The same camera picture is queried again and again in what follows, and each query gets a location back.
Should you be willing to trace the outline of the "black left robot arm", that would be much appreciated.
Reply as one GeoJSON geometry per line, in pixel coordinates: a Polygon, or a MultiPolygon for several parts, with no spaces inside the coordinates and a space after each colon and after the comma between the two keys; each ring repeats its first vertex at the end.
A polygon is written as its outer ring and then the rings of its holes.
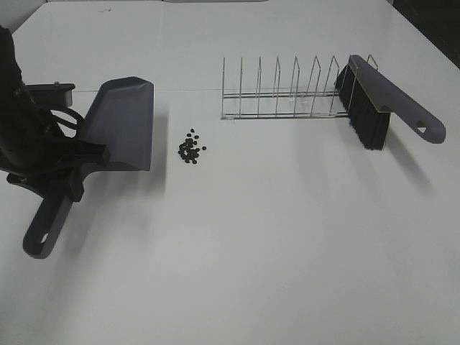
{"type": "Polygon", "coordinates": [[[84,118],[70,108],[71,83],[27,86],[17,64],[11,32],[1,28],[1,170],[7,181],[46,198],[61,192],[74,202],[83,197],[81,167],[105,165],[109,151],[69,137],[84,118]]]}

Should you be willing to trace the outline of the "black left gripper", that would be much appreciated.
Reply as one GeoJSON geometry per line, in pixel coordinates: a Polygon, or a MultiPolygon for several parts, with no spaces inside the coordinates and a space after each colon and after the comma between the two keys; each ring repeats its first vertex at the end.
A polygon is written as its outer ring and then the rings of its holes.
{"type": "Polygon", "coordinates": [[[83,166],[106,167],[110,152],[104,144],[79,139],[54,139],[52,151],[38,166],[16,167],[5,161],[6,181],[39,196],[57,190],[80,202],[83,194],[83,166]]]}

